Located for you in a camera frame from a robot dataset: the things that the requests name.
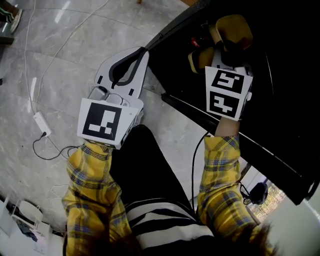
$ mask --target hair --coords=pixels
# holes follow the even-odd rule
[[[280,256],[281,253],[278,247],[272,247],[268,242],[271,226],[262,226],[254,238],[251,238],[255,227],[254,224],[244,227],[236,240],[216,236],[220,253],[224,256],[234,256],[235,254],[246,256]]]
[[[209,251],[215,255],[234,256],[234,255],[246,255],[246,256],[280,256],[277,247],[272,248],[268,242],[268,235],[270,232],[270,225],[264,225],[260,231],[258,231],[253,239],[251,239],[255,225],[248,225],[243,228],[242,232],[238,235],[236,240],[228,237],[215,236],[215,243],[212,244],[212,248],[207,250],[199,248],[199,252]],[[103,231],[99,235],[84,236],[84,244],[82,249],[76,249],[75,256],[101,256],[106,253],[110,255],[119,256],[140,256],[142,249],[137,241],[136,237],[131,234],[126,237],[117,237],[114,241],[110,241],[109,231]],[[63,245],[63,255],[66,255],[67,247],[67,235],[65,236],[65,242]]]

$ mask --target plug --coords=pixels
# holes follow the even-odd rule
[[[46,136],[48,137],[51,134],[51,129],[49,127],[49,125],[47,124],[44,116],[41,114],[41,112],[37,112],[34,116],[33,116],[36,124],[39,126],[41,132],[42,132],[42,136]]]

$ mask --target gray tile floor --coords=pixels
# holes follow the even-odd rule
[[[60,156],[45,161],[35,156],[32,143],[41,132],[33,119],[25,80],[24,47],[34,0],[12,0],[24,9],[12,46],[6,47],[0,77],[0,193],[11,200],[30,200],[40,205],[44,220],[64,228],[66,217],[53,186],[69,183],[66,160]],[[41,75],[74,27],[105,0],[38,0],[29,29],[27,79],[31,97],[39,93]],[[81,98],[90,92],[100,64],[127,48],[145,46],[163,27],[187,7],[179,0],[109,0],[83,24],[62,48],[46,72],[37,109],[50,128],[50,138],[59,149],[80,145],[76,129]],[[198,140],[205,131],[161,100],[163,89],[148,69],[141,93],[145,104],[143,123],[153,132],[165,158],[191,198],[191,165]],[[36,144],[44,157],[57,154],[48,139]],[[195,192],[203,169],[203,145],[195,167]],[[66,187],[54,187],[63,196]]]

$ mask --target yellow object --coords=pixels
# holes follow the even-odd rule
[[[188,60],[190,62],[190,67],[193,73],[204,74],[205,67],[211,67],[212,61],[214,59],[215,50],[213,47],[208,47],[206,49],[198,49],[191,52],[188,55]]]
[[[222,42],[229,40],[239,45],[243,50],[252,45],[254,40],[246,19],[239,14],[218,19],[215,26],[211,25],[211,29],[209,27],[209,31],[215,43],[219,41],[219,38]]]
[[[199,218],[214,234],[232,239],[246,225],[255,225],[238,190],[237,181],[241,176],[239,137],[206,137],[204,142]],[[139,161],[143,160],[137,155],[136,162],[123,163],[123,168],[138,172]],[[91,255],[90,248],[84,243],[88,236],[94,238],[106,228],[104,221],[107,219],[111,241],[132,233],[121,201],[121,189],[109,173],[111,162],[112,149],[91,143],[83,145],[68,160],[70,185],[62,199],[67,214],[67,256],[74,255],[75,251],[84,256]]]

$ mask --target plaid shirt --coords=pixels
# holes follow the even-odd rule
[[[206,137],[204,142],[199,218],[215,234],[237,237],[245,225],[255,224],[238,190],[239,137]],[[121,189],[109,174],[111,161],[112,149],[90,143],[69,158],[67,172],[71,182],[62,199],[67,215],[68,256],[75,250],[88,255],[84,236],[94,236],[105,227],[109,227],[111,241],[132,233],[120,198]]]

